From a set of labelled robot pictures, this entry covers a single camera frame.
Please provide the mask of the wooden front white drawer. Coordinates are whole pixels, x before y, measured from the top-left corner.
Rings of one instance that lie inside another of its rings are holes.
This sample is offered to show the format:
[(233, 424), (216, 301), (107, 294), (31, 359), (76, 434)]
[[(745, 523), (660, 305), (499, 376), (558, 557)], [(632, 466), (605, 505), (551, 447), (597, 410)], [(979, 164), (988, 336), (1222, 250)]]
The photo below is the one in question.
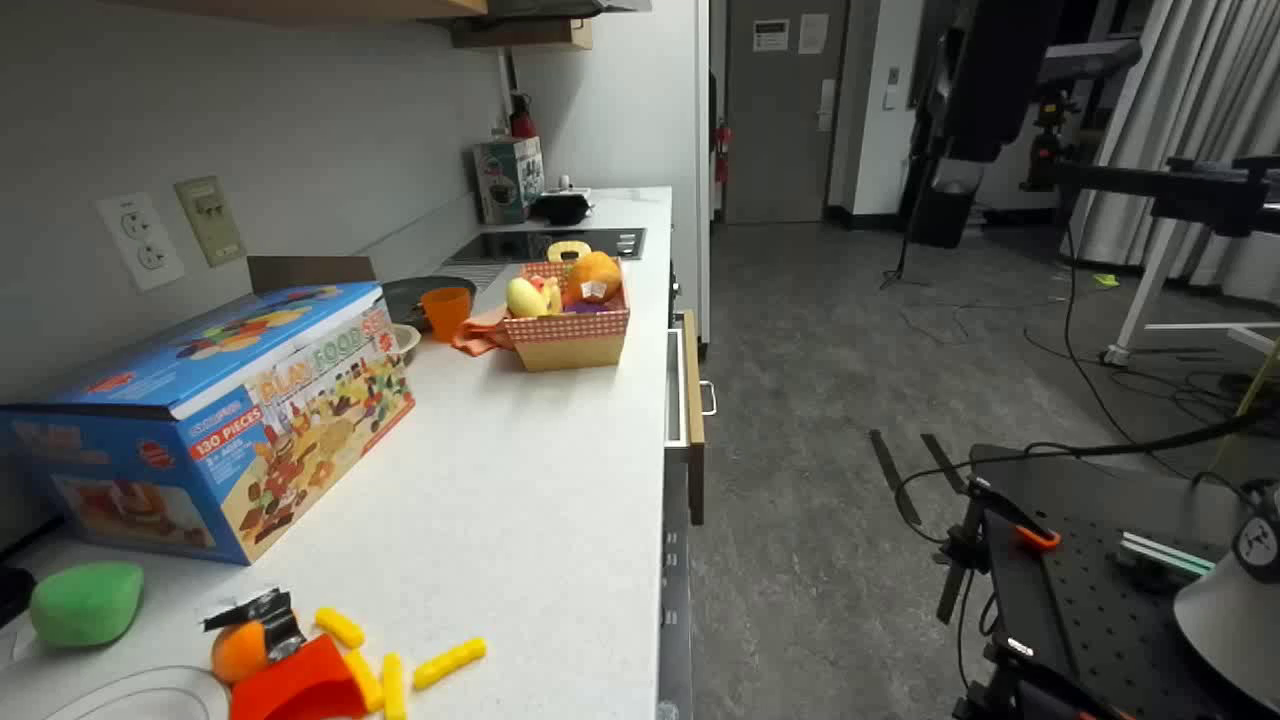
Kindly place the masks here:
[(708, 420), (716, 415), (716, 383), (703, 376), (699, 329), (690, 314), (674, 314), (669, 329), (669, 458), (683, 468), (687, 520), (708, 516)]

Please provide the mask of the pineapple plushie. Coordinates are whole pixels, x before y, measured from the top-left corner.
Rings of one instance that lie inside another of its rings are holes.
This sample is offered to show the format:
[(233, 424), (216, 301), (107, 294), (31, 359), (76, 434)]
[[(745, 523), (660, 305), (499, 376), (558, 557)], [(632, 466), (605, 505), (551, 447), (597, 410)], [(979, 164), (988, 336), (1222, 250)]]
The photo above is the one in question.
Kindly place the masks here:
[(568, 305), (605, 305), (620, 294), (623, 274), (606, 252), (584, 252), (558, 280)]

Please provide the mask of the checkered wicker basket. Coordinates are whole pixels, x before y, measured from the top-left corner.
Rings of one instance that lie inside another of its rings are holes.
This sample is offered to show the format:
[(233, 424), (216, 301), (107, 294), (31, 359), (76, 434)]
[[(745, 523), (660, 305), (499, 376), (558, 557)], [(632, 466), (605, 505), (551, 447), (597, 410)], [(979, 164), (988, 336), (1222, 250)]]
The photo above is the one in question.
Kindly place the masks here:
[(558, 294), (565, 274), (554, 263), (524, 263), (514, 276), (528, 276), (551, 294), (549, 316), (499, 316), (499, 333), (528, 371), (606, 368), (620, 359), (632, 319), (623, 298), (570, 310)]

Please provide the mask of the yellow plushie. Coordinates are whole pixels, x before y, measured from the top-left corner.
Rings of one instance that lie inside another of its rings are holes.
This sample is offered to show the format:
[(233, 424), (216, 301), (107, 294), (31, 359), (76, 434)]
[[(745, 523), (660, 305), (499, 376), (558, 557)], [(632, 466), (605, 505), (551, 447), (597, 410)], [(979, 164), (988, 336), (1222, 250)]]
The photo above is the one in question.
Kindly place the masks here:
[(509, 283), (509, 314), (510, 316), (549, 316), (551, 314), (551, 294), (528, 276), (514, 276)]

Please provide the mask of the orange toy cup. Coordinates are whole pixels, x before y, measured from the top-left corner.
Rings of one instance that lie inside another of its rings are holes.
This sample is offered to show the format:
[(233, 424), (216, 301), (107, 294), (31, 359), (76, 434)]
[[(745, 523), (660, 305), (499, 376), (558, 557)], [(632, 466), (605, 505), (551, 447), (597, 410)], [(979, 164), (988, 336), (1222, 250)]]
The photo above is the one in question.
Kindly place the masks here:
[(429, 319), (429, 333), (439, 346), (450, 346), (471, 316), (471, 290), (432, 290), (414, 301), (414, 310)]

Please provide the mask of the dark bowl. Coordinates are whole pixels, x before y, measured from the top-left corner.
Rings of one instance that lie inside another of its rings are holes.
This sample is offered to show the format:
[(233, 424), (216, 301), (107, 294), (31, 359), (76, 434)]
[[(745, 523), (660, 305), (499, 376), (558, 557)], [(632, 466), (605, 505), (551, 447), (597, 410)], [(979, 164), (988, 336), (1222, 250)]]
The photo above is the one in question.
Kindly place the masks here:
[(464, 276), (406, 276), (406, 280), (387, 280), (385, 283), (385, 301), (387, 301), (387, 316), (397, 326), (410, 326), (410, 329), (429, 329), (422, 314), (420, 314), (420, 298), (436, 294), (436, 290), (464, 290), (471, 294), (471, 280)]

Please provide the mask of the yellow toy fry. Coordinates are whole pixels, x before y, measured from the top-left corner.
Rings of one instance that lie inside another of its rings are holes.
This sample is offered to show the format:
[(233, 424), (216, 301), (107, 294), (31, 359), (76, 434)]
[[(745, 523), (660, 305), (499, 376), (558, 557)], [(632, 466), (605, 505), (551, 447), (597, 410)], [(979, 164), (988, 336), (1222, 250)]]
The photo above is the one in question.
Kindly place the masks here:
[(471, 667), (485, 658), (486, 658), (486, 640), (471, 638), (471, 640), (464, 640), (464, 645), (414, 663), (410, 667), (410, 694), (422, 694), (422, 687), (455, 675), (459, 667)]

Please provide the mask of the blue toy food box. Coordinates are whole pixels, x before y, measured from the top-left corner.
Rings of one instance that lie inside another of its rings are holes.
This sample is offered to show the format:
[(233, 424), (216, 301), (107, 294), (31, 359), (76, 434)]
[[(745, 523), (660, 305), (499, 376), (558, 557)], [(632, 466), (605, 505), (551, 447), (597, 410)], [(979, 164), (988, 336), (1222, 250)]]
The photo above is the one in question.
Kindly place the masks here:
[(0, 412), (93, 543), (258, 559), (410, 410), (372, 280), (245, 298)]

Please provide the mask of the orange toy ball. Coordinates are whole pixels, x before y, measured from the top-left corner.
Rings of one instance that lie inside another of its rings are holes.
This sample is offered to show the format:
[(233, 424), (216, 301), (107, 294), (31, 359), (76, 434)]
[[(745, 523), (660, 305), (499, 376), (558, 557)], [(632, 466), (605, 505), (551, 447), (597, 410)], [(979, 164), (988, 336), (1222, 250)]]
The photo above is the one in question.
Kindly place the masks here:
[(223, 683), (241, 683), (269, 667), (269, 640), (264, 624), (249, 619), (236, 630), (223, 630), (210, 645), (210, 675)]

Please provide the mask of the white round plate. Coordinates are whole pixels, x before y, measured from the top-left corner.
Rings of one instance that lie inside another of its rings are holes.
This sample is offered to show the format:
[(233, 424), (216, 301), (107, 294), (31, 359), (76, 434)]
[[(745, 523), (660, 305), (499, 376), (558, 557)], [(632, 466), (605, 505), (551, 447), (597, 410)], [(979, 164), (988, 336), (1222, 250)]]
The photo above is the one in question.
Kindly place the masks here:
[(107, 679), (46, 720), (227, 720), (227, 694), (201, 667), (149, 667)]

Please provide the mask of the beige wall switch plate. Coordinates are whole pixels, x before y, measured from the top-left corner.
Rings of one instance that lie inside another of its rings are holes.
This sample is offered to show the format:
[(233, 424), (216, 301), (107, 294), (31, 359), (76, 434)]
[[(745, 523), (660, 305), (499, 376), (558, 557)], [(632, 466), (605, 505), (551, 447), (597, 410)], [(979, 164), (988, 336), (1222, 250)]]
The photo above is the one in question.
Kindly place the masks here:
[(180, 180), (175, 201), (180, 201), (189, 227), (210, 268), (245, 257), (236, 217), (233, 217), (216, 177)]

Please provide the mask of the white wall outlet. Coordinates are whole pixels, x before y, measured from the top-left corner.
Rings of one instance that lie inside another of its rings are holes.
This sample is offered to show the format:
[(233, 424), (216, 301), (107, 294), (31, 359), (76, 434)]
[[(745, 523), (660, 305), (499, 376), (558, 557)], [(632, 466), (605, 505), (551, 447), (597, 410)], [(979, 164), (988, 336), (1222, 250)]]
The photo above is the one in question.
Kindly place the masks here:
[(185, 260), (142, 192), (107, 196), (96, 203), (96, 212), (141, 294), (169, 290), (185, 276)]

